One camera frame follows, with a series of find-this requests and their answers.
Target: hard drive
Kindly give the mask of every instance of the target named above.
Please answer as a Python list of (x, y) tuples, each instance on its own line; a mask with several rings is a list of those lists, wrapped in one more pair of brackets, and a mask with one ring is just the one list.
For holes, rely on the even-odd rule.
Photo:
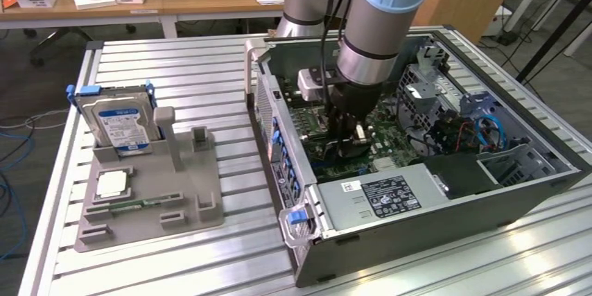
[(84, 86), (78, 94), (68, 87), (68, 100), (76, 105), (96, 139), (98, 147), (115, 147), (120, 156), (152, 152), (151, 141), (162, 139), (154, 123), (154, 86), (103, 88)]

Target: blue latch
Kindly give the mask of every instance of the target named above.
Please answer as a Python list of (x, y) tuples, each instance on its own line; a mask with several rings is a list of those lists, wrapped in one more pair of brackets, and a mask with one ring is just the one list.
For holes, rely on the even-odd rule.
[(76, 91), (76, 86), (68, 85), (66, 87), (66, 98), (68, 99), (68, 102), (76, 107), (78, 111), (80, 112), (80, 108), (78, 107), (76, 99), (75, 99), (75, 96), (76, 96), (75, 91)]
[(144, 84), (147, 86), (147, 93), (150, 98), (150, 104), (152, 104), (152, 108), (158, 107), (156, 105), (156, 97), (155, 97), (155, 85), (151, 83), (150, 80), (147, 80), (147, 83)]
[(271, 142), (278, 143), (280, 141), (280, 130), (274, 132), (274, 136), (271, 137)]
[(95, 96), (99, 95), (102, 93), (102, 86), (83, 86), (80, 88), (80, 96)]
[(291, 225), (304, 223), (308, 221), (307, 211), (294, 211), (288, 214), (288, 222)]

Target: gray floor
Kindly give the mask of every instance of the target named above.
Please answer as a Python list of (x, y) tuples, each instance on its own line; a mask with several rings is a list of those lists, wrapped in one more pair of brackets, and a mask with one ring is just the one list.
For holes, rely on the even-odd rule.
[[(544, 0), (536, 0), (527, 12), (530, 17), (532, 10)], [(516, 8), (520, 0), (506, 0), (511, 8)], [(512, 58), (515, 65), (522, 68), (531, 60), (536, 50), (558, 26), (564, 15), (570, 12), (572, 4), (563, 2), (554, 13), (543, 30), (531, 34), (532, 42), (524, 44)], [(551, 57), (576, 33), (588, 25), (592, 19), (591, 13), (584, 13), (579, 21), (563, 36)], [(180, 24), (180, 37), (198, 35), (224, 35), (235, 33), (235, 21), (198, 22)], [(264, 32), (274, 26), (272, 19), (252, 20), (252, 32)], [(162, 38), (162, 30), (158, 24), (139, 24), (138, 32), (128, 34), (124, 26), (102, 26), (86, 29), (98, 40), (130, 40)], [(24, 37), (22, 31), (11, 31), (8, 37), (0, 41), (0, 119), (10, 116), (40, 114), (48, 110), (63, 109), (66, 102), (66, 86), (78, 78), (83, 59), (83, 41), (68, 36), (44, 54), (46, 66), (40, 69), (30, 65), (28, 50), (40, 41), (43, 36), (51, 33), (51, 29), (38, 29), (39, 36), (35, 39)], [(494, 46), (490, 39), (483, 42)], [(516, 47), (502, 46), (502, 50), (511, 54)], [(535, 79), (534, 86), (543, 95), (546, 102), (576, 129), (592, 139), (592, 43), (587, 41), (574, 58), (560, 56), (547, 70)], [(506, 61), (500, 52), (495, 49), (484, 49), (484, 52), (499, 63)], [(511, 66), (506, 70), (515, 74)], [(40, 126), (64, 121), (63, 115), (51, 116), (39, 123)], [(12, 131), (12, 134), (27, 135), (27, 130)], [(42, 212), (46, 197), (47, 183), (58, 152), (62, 129), (39, 130), (35, 133), (35, 150), (23, 163), (6, 174), (20, 197), (20, 203), (26, 211), (26, 219), (30, 226), (30, 235), (26, 246), (16, 253), (26, 254), (30, 250), (32, 235)], [(18, 144), (16, 140), (0, 137), (0, 156), (3, 156)], [(11, 208), (7, 216), (0, 218), (0, 255), (11, 249), (20, 239), (20, 220), (15, 209)], [(0, 262), (0, 295), (15, 295), (20, 285), (20, 277), (26, 267), (26, 259), (11, 259)]]

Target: network cable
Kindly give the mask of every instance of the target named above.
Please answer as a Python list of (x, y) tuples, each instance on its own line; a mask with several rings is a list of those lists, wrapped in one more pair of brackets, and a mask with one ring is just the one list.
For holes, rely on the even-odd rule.
[(3, 132), (0, 132), (0, 136), (11, 139), (22, 139), (23, 142), (27, 142), (28, 144), (27, 151), (20, 155), (20, 157), (7, 166), (0, 167), (0, 171), (7, 171), (8, 169), (14, 168), (28, 157), (35, 147), (35, 141), (34, 138), (31, 137), (24, 137), (22, 135), (12, 135)]
[[(7, 120), (7, 119), (26, 119), (26, 120), (30, 120), (31, 119), (31, 117), (26, 117), (26, 116), (15, 116), (15, 117), (8, 117), (8, 118), (4, 118), (3, 120)], [(31, 125), (31, 130), (30, 130), (30, 133), (27, 134), (27, 138), (32, 138), (32, 136), (34, 136), (34, 134), (35, 134), (35, 122), (31, 122), (30, 123), (30, 125)], [(27, 140), (23, 140), (22, 142), (20, 142), (20, 145), (18, 146), (18, 147), (15, 147), (14, 148), (14, 150), (7, 154), (7, 155), (4, 155), (2, 158), (0, 158), (0, 163), (3, 162), (3, 161), (6, 161), (18, 151), (19, 151), (19, 149), (22, 149), (22, 147), (24, 146), (27, 144)]]
[(23, 246), (23, 244), (27, 241), (27, 234), (28, 234), (28, 230), (27, 230), (27, 221), (26, 221), (26, 214), (23, 212), (23, 207), (20, 206), (20, 201), (19, 201), (19, 197), (11, 187), (11, 185), (6, 182), (6, 183), (0, 183), (0, 188), (4, 189), (4, 191), (7, 191), (10, 193), (10, 198), (11, 198), (11, 202), (15, 203), (15, 207), (16, 207), (16, 212), (19, 213), (19, 217), (20, 217), (20, 223), (22, 223), (22, 234), (20, 234), (20, 240), (16, 243), (16, 245), (0, 256), (0, 262), (8, 258), (14, 252), (16, 251), (16, 249)]

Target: aluminum workbench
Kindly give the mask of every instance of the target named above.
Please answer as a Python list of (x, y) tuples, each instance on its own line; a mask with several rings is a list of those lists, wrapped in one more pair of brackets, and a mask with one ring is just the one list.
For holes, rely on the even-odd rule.
[[(515, 99), (592, 162), (592, 143), (482, 51), (439, 29)], [(244, 103), (244, 42), (263, 35), (107, 42), (88, 50), (78, 86), (156, 86), (178, 110), (176, 131), (216, 137), (226, 223), (207, 231), (76, 253), (72, 245), (94, 138), (71, 109), (20, 295), (588, 295), (592, 293), (592, 177), (510, 226), (308, 288), (296, 288)], [(455, 60), (467, 91), (480, 84)]]

